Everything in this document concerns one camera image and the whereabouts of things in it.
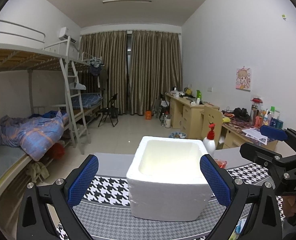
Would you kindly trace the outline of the right hand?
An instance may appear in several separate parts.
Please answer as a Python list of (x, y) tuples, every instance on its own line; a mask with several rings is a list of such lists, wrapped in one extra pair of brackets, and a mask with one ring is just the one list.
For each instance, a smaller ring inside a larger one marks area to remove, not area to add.
[(282, 196), (282, 210), (286, 218), (296, 214), (296, 196)]

